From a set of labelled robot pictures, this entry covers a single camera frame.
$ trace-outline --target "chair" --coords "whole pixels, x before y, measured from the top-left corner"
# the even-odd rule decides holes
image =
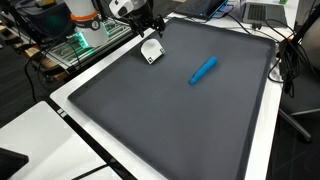
[[[311,26],[302,40],[311,64],[320,70],[320,18]],[[295,97],[283,94],[280,103],[279,116],[290,123],[307,142],[311,135],[294,118],[294,116],[320,117],[320,73],[318,77],[302,67],[301,75],[294,80]]]

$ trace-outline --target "desk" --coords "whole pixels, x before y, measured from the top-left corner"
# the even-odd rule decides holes
[[[298,9],[298,0],[288,1],[285,6],[288,24],[293,27],[296,12]],[[239,5],[233,12],[233,14],[239,13]],[[239,25],[232,19],[226,17],[219,20],[211,20],[207,23],[208,25],[218,27],[239,27]],[[290,35],[291,32],[287,29],[278,29],[285,35]],[[281,38],[276,36],[269,28],[263,27],[262,31],[272,35],[279,40]],[[145,32],[145,36],[148,36],[153,31],[148,29]],[[99,63],[83,72],[81,75],[55,91],[51,94],[51,99],[55,101],[65,112],[67,112],[77,123],[79,123],[93,138],[95,138],[113,157],[115,157],[126,169],[128,169],[138,179],[165,179],[160,173],[150,167],[142,159],[136,156],[133,152],[128,150],[123,144],[121,144],[116,138],[111,136],[108,132],[97,125],[92,119],[87,117],[75,106],[73,106],[67,97],[83,85],[85,82],[90,80],[100,71],[105,69],[112,62],[117,60],[128,50],[134,47],[136,44],[141,42],[144,38],[136,37],[130,42],[122,46],[121,48],[114,51],[109,56],[105,57]],[[281,86],[279,84],[267,81],[263,99],[260,107],[259,117],[256,125],[256,131],[252,143],[249,163],[247,167],[246,179],[248,180],[259,180],[265,179],[266,172],[268,169],[269,156],[272,146],[274,128],[276,124],[278,107],[281,97]]]
[[[0,129],[0,147],[29,162],[10,179],[72,179],[106,163],[45,102]],[[84,179],[121,178],[109,167]]]

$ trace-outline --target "blue marker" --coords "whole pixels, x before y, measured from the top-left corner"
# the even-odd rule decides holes
[[[213,66],[215,66],[218,62],[218,59],[215,56],[212,56],[210,59],[208,59],[200,69],[192,76],[192,78],[189,80],[190,85],[194,85],[197,83],[198,79],[200,79],[202,76],[206,74],[206,72],[211,69]]]

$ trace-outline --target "gray mat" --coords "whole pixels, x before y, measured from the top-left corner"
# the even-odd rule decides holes
[[[69,99],[168,179],[243,179],[274,42],[176,19],[160,42],[155,64],[138,45]]]

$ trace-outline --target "floor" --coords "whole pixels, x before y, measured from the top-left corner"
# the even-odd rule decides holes
[[[300,0],[297,21],[303,23],[305,13],[312,0]],[[177,2],[155,0],[154,14],[168,14]],[[27,59],[15,53],[10,47],[0,50],[0,128],[32,107],[30,85],[23,68]],[[29,72],[35,85],[38,100],[48,100],[50,92],[44,90],[34,70]],[[47,84],[50,91],[63,82]],[[286,121],[278,118],[267,179],[270,180],[313,180],[320,179],[320,114],[313,117],[298,117],[299,122],[313,136],[311,144],[305,143]]]

